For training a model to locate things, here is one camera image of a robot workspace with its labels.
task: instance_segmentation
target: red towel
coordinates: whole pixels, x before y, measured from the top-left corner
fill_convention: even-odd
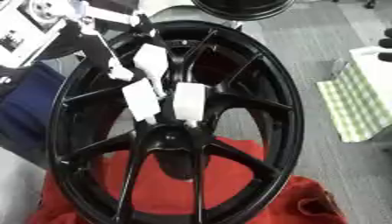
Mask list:
[[[253,141],[221,138],[239,150],[263,159],[263,148]],[[118,198],[128,152],[118,151],[104,160],[103,181],[108,191]],[[205,171],[206,207],[214,207],[238,193],[252,178],[252,172],[241,164],[211,157]],[[153,214],[189,214],[193,210],[193,184],[166,176],[157,160],[150,156],[136,182],[133,203],[138,211]],[[30,224],[86,224],[71,204],[61,195],[53,176],[48,173],[40,209]],[[331,194],[308,178],[292,176],[279,195],[249,224],[346,224]]]

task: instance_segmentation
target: black alloy wheel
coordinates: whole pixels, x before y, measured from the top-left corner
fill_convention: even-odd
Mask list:
[[[160,102],[163,112],[157,115],[157,124],[138,122],[128,133],[108,137],[126,108],[122,87],[129,83],[111,80],[85,59],[66,80],[53,106],[47,137],[52,173],[60,190],[94,224],[244,223],[274,199],[298,160],[304,114],[294,82],[268,48],[239,31],[196,21],[156,26],[170,48],[171,62],[163,78],[168,96]],[[140,35],[124,33],[110,45],[126,67],[133,67],[132,58],[143,42]],[[173,118],[172,95],[179,81],[206,85],[205,117],[196,128]],[[268,151],[263,161],[215,138],[221,115],[232,108],[246,109],[254,119]],[[151,153],[167,153],[159,161],[164,163],[171,155],[167,148],[190,155],[190,173],[171,173],[164,164],[161,167],[168,175],[193,179],[194,213],[170,217],[142,213],[130,203],[144,159]],[[94,161],[123,149],[132,155],[117,200],[98,184]],[[254,178],[232,199],[205,209],[201,186],[211,155],[247,166]]]

